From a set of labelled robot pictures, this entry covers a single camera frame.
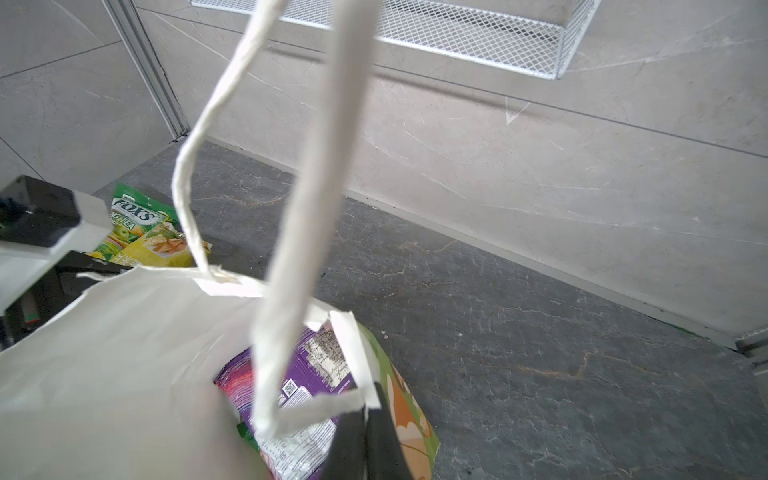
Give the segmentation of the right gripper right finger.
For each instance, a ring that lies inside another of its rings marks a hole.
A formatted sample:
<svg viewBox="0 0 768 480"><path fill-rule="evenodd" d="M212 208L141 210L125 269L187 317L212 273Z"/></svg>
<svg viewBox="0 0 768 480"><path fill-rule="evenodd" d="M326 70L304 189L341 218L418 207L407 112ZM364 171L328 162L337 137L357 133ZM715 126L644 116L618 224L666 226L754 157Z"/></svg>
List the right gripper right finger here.
<svg viewBox="0 0 768 480"><path fill-rule="evenodd" d="M381 407L368 410L366 425L366 478L368 480L412 480L395 424L380 383L375 383Z"/></svg>

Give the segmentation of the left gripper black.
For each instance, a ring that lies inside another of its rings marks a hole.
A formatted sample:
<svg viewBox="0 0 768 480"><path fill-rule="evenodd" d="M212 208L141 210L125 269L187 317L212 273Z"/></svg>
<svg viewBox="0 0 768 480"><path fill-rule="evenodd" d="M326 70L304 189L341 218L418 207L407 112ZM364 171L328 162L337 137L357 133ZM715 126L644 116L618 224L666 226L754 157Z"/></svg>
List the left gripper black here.
<svg viewBox="0 0 768 480"><path fill-rule="evenodd" d="M1 349L31 335L96 283L79 274L111 277L127 270L128 267L84 253L69 252L1 316Z"/></svg>

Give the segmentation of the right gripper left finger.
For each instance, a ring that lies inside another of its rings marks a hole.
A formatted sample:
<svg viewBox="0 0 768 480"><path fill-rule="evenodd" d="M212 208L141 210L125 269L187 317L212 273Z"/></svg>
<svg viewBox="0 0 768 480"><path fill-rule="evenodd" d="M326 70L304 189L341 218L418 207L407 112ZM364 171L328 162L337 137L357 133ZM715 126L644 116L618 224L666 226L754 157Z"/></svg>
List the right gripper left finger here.
<svg viewBox="0 0 768 480"><path fill-rule="evenodd" d="M365 411L341 415L323 466L321 479L362 480L366 462L365 452Z"/></svg>

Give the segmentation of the green Fox's candy bag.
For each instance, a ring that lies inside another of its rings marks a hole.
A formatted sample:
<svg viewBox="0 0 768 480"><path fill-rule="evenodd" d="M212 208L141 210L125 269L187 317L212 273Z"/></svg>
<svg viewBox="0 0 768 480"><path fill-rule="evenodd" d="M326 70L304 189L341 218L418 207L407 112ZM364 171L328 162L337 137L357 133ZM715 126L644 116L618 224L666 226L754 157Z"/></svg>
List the green Fox's candy bag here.
<svg viewBox="0 0 768 480"><path fill-rule="evenodd" d="M112 230L87 255L109 261L128 245L163 222L178 220L173 206L150 198L141 191L118 183L109 210Z"/></svg>

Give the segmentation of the purple snack packet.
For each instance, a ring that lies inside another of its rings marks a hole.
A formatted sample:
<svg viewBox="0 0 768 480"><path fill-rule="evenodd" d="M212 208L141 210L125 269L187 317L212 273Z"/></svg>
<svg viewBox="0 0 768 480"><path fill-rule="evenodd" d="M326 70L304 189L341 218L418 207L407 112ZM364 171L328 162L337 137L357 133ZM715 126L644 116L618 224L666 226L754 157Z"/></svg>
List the purple snack packet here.
<svg viewBox="0 0 768 480"><path fill-rule="evenodd" d="M239 416L238 433L256 449L273 479L319 479L338 419L326 419L289 436L267 439L249 424L253 405L251 355L244 350L214 378ZM304 329L282 382L278 403L295 407L319 394L337 395L355 383L334 331Z"/></svg>

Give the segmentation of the white floral paper bag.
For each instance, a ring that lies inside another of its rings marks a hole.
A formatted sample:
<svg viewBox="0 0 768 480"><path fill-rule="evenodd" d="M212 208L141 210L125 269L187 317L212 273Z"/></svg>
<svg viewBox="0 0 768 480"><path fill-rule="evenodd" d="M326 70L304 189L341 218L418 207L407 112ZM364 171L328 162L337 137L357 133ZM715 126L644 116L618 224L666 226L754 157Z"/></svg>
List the white floral paper bag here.
<svg viewBox="0 0 768 480"><path fill-rule="evenodd" d="M264 280L213 265L190 207L197 154L285 10L261 1L175 163L172 195L196 265L136 266L96 283L1 355L5 479L272 478L213 380L249 350L249 424L267 439L381 404L382 385L413 479L438 438L374 336L316 300L358 137L381 5L339 1L317 108ZM304 329L329 326L355 387L295 406L278 395Z"/></svg>

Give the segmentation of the yellow snack bag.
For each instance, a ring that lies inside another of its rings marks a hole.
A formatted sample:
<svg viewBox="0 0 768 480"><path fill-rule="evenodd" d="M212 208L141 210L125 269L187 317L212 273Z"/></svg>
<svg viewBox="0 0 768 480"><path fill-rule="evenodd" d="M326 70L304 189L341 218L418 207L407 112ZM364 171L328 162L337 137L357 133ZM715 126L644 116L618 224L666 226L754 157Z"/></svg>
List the yellow snack bag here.
<svg viewBox="0 0 768 480"><path fill-rule="evenodd" d="M186 236L170 222L163 222L111 257L112 263L126 266L179 267L196 265Z"/></svg>

